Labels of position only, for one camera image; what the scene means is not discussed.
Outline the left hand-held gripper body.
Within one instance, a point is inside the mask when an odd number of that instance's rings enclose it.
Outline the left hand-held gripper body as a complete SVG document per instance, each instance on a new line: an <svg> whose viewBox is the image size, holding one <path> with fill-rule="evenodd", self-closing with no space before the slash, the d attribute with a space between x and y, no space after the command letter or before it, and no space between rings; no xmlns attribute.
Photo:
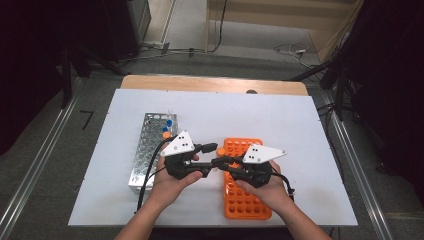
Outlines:
<svg viewBox="0 0 424 240"><path fill-rule="evenodd" d="M195 155L196 147L186 130L183 130L161 151L167 173L175 179L182 180L193 172L196 167L190 165Z"/></svg>

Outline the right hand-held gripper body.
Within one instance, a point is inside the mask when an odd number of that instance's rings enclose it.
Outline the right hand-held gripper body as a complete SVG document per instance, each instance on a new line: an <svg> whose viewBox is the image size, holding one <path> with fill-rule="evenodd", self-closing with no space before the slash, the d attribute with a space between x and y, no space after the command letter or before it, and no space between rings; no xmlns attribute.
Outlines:
<svg viewBox="0 0 424 240"><path fill-rule="evenodd" d="M251 144L247 151L235 159L239 167L243 167L247 173L245 182L254 188L266 185L272 175L270 160L286 155L285 150Z"/></svg>

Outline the orange tube rack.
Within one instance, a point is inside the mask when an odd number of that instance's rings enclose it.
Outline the orange tube rack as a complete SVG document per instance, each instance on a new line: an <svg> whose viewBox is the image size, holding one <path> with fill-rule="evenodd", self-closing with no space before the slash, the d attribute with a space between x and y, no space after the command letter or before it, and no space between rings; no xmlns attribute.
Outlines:
<svg viewBox="0 0 424 240"><path fill-rule="evenodd" d="M240 157L251 144L262 145L257 138L225 138L224 154L230 157ZM232 176L224 173L224 215L233 220L267 220L272 211L255 195L244 192L233 180Z"/></svg>

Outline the metal tube rack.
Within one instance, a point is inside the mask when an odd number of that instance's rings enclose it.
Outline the metal tube rack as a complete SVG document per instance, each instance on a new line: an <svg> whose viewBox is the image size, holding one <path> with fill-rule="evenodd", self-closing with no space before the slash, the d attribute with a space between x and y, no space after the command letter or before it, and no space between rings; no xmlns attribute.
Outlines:
<svg viewBox="0 0 424 240"><path fill-rule="evenodd" d="M139 194L147 176L147 171L153 153L164 140L162 127L167 126L168 113L146 113L135 152L133 168L130 174L128 186L134 194ZM177 115L173 113L173 126L168 127L168 132L174 135L178 132Z"/></svg>

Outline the person's right hand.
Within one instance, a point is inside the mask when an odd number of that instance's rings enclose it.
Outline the person's right hand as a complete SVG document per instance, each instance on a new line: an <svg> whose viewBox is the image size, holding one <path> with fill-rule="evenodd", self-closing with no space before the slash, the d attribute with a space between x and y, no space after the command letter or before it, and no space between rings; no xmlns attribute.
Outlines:
<svg viewBox="0 0 424 240"><path fill-rule="evenodd" d="M281 215L285 211L285 207L294 204L286 191L283 180L278 176L272 176L269 182L260 188L254 188L242 180L237 180L236 184L243 191L257 196L278 215Z"/></svg>

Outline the person's left hand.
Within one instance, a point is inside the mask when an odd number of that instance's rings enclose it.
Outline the person's left hand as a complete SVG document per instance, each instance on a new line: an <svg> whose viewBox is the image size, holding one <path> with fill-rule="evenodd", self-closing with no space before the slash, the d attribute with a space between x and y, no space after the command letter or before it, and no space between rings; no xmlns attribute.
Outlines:
<svg viewBox="0 0 424 240"><path fill-rule="evenodd" d="M203 177L201 172L195 171L181 180L176 179L168 174L164 161L165 159L161 157L157 163L157 167L162 168L162 171L155 175L153 188L144 203L144 207L149 209L163 211L179 197L186 187Z"/></svg>

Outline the white table board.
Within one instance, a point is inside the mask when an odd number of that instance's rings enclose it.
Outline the white table board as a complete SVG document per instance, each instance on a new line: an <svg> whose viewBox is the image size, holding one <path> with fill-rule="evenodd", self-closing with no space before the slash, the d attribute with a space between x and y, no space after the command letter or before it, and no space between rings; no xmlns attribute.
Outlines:
<svg viewBox="0 0 424 240"><path fill-rule="evenodd" d="M128 89L113 96L70 225L128 222L138 200L128 181L144 116L167 111L176 114L179 129L196 143L247 137L284 150L276 162L295 190L296 204L318 225L356 225L311 97Z"/></svg>

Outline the black stand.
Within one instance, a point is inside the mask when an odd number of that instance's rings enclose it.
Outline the black stand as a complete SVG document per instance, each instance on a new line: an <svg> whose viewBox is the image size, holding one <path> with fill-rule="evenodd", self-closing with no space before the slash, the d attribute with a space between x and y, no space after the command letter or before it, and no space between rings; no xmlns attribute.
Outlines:
<svg viewBox="0 0 424 240"><path fill-rule="evenodd" d="M61 48L61 61L62 61L62 79L63 79L63 101L61 108L67 107L73 97L72 83L71 83L71 67L74 67L77 74L82 77L89 77L91 74L90 66L87 62L88 59L94 60L101 66L110 70L111 72L126 76L129 72L114 66L100 55L90 50L86 46L78 42L66 42Z"/></svg>
<svg viewBox="0 0 424 240"><path fill-rule="evenodd" d="M319 81L319 85L323 90L329 90L336 85L335 102L332 109L335 111L339 121L343 121L343 110L351 110L351 108L343 105L344 92L347 86L347 68L342 60L329 60L318 66L312 67L295 77L291 81L300 82L314 74L324 71L323 78Z"/></svg>

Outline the dark cabinet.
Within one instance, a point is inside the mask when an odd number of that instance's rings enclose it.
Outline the dark cabinet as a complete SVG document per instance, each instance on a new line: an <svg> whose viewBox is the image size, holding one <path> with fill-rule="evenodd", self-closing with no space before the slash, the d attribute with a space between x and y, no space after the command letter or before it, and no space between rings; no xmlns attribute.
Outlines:
<svg viewBox="0 0 424 240"><path fill-rule="evenodd" d="M107 56L119 62L139 54L151 21L148 0L102 0Z"/></svg>

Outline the wooden platform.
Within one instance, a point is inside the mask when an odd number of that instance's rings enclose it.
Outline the wooden platform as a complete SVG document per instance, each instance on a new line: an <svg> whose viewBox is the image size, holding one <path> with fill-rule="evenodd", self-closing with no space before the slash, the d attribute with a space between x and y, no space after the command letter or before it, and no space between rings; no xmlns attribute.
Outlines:
<svg viewBox="0 0 424 240"><path fill-rule="evenodd" d="M211 20L307 29L321 61L330 59L364 0L206 0L205 47Z"/></svg>

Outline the dark curtain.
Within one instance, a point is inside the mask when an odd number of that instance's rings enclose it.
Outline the dark curtain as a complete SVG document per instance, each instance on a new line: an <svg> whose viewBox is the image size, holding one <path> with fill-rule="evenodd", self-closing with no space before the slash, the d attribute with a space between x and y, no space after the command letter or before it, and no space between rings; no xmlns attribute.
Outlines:
<svg viewBox="0 0 424 240"><path fill-rule="evenodd" d="M353 108L424 205L424 0L364 0L346 46Z"/></svg>
<svg viewBox="0 0 424 240"><path fill-rule="evenodd" d="M79 47L96 10L96 0L0 0L0 156L66 87L63 60L90 73Z"/></svg>

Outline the metal floor rail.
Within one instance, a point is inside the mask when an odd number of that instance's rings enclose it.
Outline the metal floor rail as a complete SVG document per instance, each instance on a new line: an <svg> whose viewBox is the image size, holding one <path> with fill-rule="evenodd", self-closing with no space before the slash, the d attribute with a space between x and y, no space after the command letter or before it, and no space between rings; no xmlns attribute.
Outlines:
<svg viewBox="0 0 424 240"><path fill-rule="evenodd" d="M59 111L53 126L44 139L37 155L34 157L29 170L24 175L23 180L7 204L6 211L0 220L0 240L7 240L11 234L13 227L24 209L69 117L72 114L84 85L85 81L81 77L77 77L74 80L74 85L72 87L74 95L70 98L69 103Z"/></svg>
<svg viewBox="0 0 424 240"><path fill-rule="evenodd" d="M323 117L324 132L334 155L342 183L346 186L352 180L356 186L356 192L359 194L359 197L355 197L347 191L349 199L362 202L361 211L366 212L367 219L373 226L378 240L394 240L344 122L338 120L333 109L334 99L327 91L318 88L313 88L312 91L315 100L323 103L323 106L317 107L317 110L319 116Z"/></svg>

